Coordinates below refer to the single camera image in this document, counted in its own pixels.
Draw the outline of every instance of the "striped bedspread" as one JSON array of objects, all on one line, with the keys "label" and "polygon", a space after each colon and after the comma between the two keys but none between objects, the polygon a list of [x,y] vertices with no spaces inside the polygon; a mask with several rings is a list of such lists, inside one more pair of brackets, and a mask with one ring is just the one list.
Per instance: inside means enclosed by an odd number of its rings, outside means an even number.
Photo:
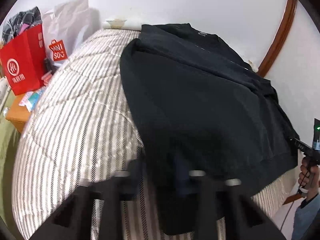
[{"label": "striped bedspread", "polygon": [[[100,30],[55,73],[20,139],[12,181],[12,211],[25,239],[79,184],[104,180],[125,169],[142,143],[122,89],[119,60],[138,31]],[[253,198],[274,215],[295,184],[288,171]],[[92,212],[92,239],[98,239],[101,201]],[[155,195],[147,177],[136,201],[122,203],[124,239],[193,239],[193,233],[166,236],[159,229]],[[224,220],[217,221],[224,239]]]}]

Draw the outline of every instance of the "red box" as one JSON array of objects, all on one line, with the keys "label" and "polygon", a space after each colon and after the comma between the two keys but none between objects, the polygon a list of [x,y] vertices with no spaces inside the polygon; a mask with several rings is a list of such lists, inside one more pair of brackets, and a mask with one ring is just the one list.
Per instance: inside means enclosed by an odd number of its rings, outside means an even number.
[{"label": "red box", "polygon": [[0,49],[4,74],[15,95],[43,86],[45,58],[41,24],[25,30]]}]

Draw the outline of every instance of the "sweatshirt sleeve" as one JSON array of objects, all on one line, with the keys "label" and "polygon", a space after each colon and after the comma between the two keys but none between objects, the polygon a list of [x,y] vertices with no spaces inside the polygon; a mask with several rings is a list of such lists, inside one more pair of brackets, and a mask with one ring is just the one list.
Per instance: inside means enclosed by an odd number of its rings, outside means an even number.
[{"label": "sweatshirt sleeve", "polygon": [[308,202],[303,208],[298,207],[294,216],[292,240],[300,240],[320,212],[320,195]]}]

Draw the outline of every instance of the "human hand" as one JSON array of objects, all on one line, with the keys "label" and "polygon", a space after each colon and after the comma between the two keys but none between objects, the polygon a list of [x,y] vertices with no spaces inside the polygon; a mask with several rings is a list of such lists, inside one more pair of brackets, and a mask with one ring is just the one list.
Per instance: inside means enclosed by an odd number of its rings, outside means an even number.
[{"label": "human hand", "polygon": [[[309,178],[307,178],[307,176],[310,175],[310,173],[308,172],[309,160],[310,160],[309,157],[304,157],[302,160],[302,165],[300,166],[301,173],[299,174],[298,183],[299,185],[301,184],[301,186],[305,186],[306,184],[309,183]],[[307,194],[307,201],[309,201],[319,193],[320,169],[318,166],[313,166],[311,167],[310,171],[314,174],[314,178]]]}]

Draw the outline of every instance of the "curved wooden frame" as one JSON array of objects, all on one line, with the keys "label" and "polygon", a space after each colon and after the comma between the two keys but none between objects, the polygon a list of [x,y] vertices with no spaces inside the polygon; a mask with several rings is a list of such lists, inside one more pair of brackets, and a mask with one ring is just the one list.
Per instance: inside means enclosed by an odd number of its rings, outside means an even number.
[{"label": "curved wooden frame", "polygon": [[273,43],[271,44],[266,56],[260,64],[258,75],[261,77],[264,77],[268,73],[279,52],[281,51],[285,40],[287,39],[296,12],[297,1],[298,0],[287,0],[287,5],[285,7],[283,18],[276,33],[275,39],[273,40]]}]

